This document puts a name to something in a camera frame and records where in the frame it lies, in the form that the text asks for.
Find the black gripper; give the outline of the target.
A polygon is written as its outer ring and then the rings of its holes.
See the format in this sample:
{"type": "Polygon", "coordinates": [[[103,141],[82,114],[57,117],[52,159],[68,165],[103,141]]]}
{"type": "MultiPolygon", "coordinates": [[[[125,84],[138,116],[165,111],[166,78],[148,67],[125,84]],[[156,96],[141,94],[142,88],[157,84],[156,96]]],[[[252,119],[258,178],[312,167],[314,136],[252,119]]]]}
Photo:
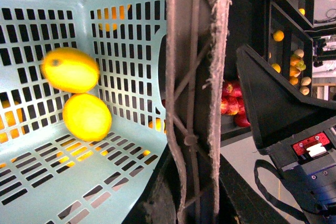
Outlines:
{"type": "Polygon", "coordinates": [[[303,95],[251,46],[236,51],[247,118],[306,214],[335,213],[335,102],[303,95]]]}

